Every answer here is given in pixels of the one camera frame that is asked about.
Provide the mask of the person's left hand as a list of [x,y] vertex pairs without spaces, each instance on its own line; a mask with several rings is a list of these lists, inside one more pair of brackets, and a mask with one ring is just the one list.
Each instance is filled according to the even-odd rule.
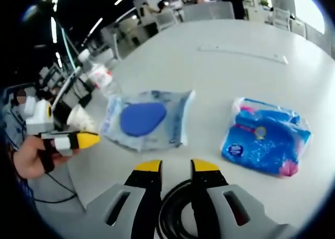
[[70,156],[63,156],[56,151],[54,139],[28,136],[12,155],[12,162],[21,178],[36,179],[66,163],[80,150],[72,149],[71,152]]

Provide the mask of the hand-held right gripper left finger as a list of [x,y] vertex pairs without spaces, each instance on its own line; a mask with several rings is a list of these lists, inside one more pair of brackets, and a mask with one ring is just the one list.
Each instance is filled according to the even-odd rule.
[[137,165],[87,206],[88,238],[153,238],[161,208],[162,161]]

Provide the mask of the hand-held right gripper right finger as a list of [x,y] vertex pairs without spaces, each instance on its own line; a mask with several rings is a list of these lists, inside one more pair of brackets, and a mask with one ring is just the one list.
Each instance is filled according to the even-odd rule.
[[229,184],[218,166],[191,160],[191,204],[199,238],[265,238],[263,204],[236,184]]

